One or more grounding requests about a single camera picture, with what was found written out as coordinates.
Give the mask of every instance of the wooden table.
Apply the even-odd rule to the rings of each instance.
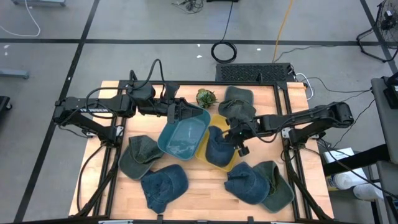
[[[104,81],[102,86],[117,86],[118,82]],[[254,93],[254,107],[256,114],[276,114],[276,104],[274,90],[271,86],[238,86],[239,88],[250,89]],[[288,83],[289,98],[292,111],[301,111],[308,109],[308,103],[305,96],[305,87],[302,83]],[[157,96],[162,89],[160,85],[154,85]],[[196,104],[195,96],[197,90],[206,88],[215,92],[219,102],[223,101],[225,89],[227,86],[212,85],[182,85],[177,96],[183,96],[189,103]],[[116,90],[102,90],[99,93],[100,98],[111,98],[116,94]],[[280,91],[282,109],[285,110],[283,93]],[[211,114],[217,113],[218,104],[208,109]],[[109,125],[109,120],[96,119],[95,121],[102,125]],[[157,118],[151,115],[141,115],[137,113],[133,118],[127,120],[126,132],[124,134],[123,149],[128,144],[128,138],[146,134],[152,139],[157,140],[160,132],[166,124],[166,117]],[[273,143],[264,144],[256,138],[244,142],[249,147],[250,154],[241,157],[241,161],[246,161],[250,166],[254,166],[263,161],[275,161],[279,166],[281,174],[287,179],[285,163],[280,159],[282,142],[280,134]],[[98,148],[100,142],[98,139],[89,139],[87,142],[83,162]],[[317,143],[309,140],[307,148],[318,151]],[[333,211],[326,187],[325,177],[323,175],[321,160],[313,152],[301,150],[302,165],[307,183],[307,189],[317,201],[325,213],[333,217]],[[101,166],[103,163],[104,149],[98,153],[87,165],[81,186],[81,206],[91,197],[98,186]],[[171,164],[179,164],[184,168],[189,180],[188,190],[178,199],[167,205],[163,213],[164,220],[224,220],[224,221],[245,221],[248,216],[253,216],[255,221],[294,221],[292,205],[289,204],[280,212],[271,214],[260,205],[249,205],[238,200],[234,195],[224,189],[226,173],[209,164],[193,158],[190,161],[181,161],[168,154],[159,159],[152,170],[159,170]],[[300,216],[305,218],[302,198],[299,190],[296,188],[297,200],[299,204]],[[103,193],[101,201],[100,214],[104,213],[106,197],[108,191]],[[76,209],[76,191],[70,209],[70,214],[75,214]],[[111,211],[111,218],[114,219],[145,219],[155,220],[157,214],[147,208],[146,199],[143,194],[139,181],[134,181],[118,172],[114,200]]]

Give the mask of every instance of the concrete floor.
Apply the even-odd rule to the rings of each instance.
[[[366,0],[376,16],[380,0]],[[228,18],[228,2],[205,3],[202,12],[186,15],[170,5],[173,0],[101,0],[89,39],[220,39]],[[288,0],[251,0],[234,4],[226,39],[275,40]],[[79,39],[93,0],[68,0],[67,7],[34,5],[41,39]],[[35,34],[25,7],[0,1],[0,25],[19,34]],[[282,33],[282,40],[355,40],[370,28],[359,0],[296,0]],[[0,39],[15,38],[0,30]],[[377,41],[374,34],[366,37]],[[280,45],[279,53],[296,45]],[[0,129],[0,223],[12,222],[53,113],[77,44],[0,44],[0,68],[26,69],[30,79],[0,78],[0,95],[12,98],[13,110]],[[201,44],[85,44],[68,96],[83,97],[102,80],[127,79],[130,69],[145,78],[152,61],[160,58],[166,80],[214,80],[216,62],[211,45]],[[272,60],[273,45],[237,45],[234,63],[264,63]],[[383,55],[379,46],[366,47]],[[231,52],[220,46],[220,57]],[[363,90],[370,79],[392,75],[387,63],[362,54],[357,46],[320,47],[284,55],[296,72],[320,77],[334,90]],[[159,80],[155,70],[153,80]],[[315,96],[311,107],[343,100],[350,94],[330,93],[311,80]],[[349,100],[355,117],[372,100],[365,93]],[[345,130],[331,129],[326,140],[337,142]],[[365,112],[339,147],[363,151],[384,142],[375,105]],[[55,130],[39,180],[24,221],[67,217],[83,157],[85,140]],[[370,203],[331,195],[335,217],[345,222],[373,223]]]

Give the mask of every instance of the yellow plastic bin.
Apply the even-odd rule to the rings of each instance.
[[[214,114],[213,116],[211,116],[211,121],[210,121],[209,126],[216,126],[216,127],[220,128],[221,130],[226,131],[229,129],[229,126],[226,124],[225,120],[226,120],[225,117],[223,117],[219,114]],[[206,148],[207,148],[207,142],[209,140],[209,135],[210,135],[209,130],[207,129],[203,139],[201,140],[201,142],[198,146],[197,152],[195,154],[196,158],[198,158],[201,161],[207,162],[207,163],[209,163],[219,169],[222,169],[226,172],[231,171],[232,168],[235,166],[235,164],[239,163],[239,161],[240,161],[238,151],[235,150],[234,155],[232,156],[231,162],[229,162],[229,164],[227,166],[219,167],[219,166],[216,166],[216,165],[208,162],[206,159]]]

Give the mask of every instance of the blue plastic bin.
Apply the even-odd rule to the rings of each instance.
[[[157,141],[159,149],[184,161],[192,159],[210,120],[209,112],[203,110],[199,116],[166,124]]]

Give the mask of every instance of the coiled black cable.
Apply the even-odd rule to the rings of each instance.
[[[231,12],[232,12],[232,7],[233,7],[233,5],[234,5],[234,2],[231,2],[231,9],[229,10],[228,21],[227,21],[227,23],[226,23],[226,27],[225,27],[225,32],[224,32],[223,38],[222,38],[219,42],[213,44],[213,46],[211,47],[211,56],[212,56],[212,57],[214,58],[214,60],[216,60],[218,63],[231,63],[231,62],[235,61],[236,55],[238,54],[238,50],[236,49],[236,46],[235,46],[234,44],[229,43],[229,42],[227,42],[227,41],[224,41],[226,31],[228,30],[229,19],[231,18]],[[232,49],[233,52],[234,52],[234,55],[233,55],[230,59],[222,60],[222,59],[219,59],[218,57],[216,57],[216,55],[214,54],[214,49],[216,49],[216,47],[217,47],[218,45],[220,45],[220,44],[225,44],[225,45],[227,45],[228,47],[231,47],[231,49]]]

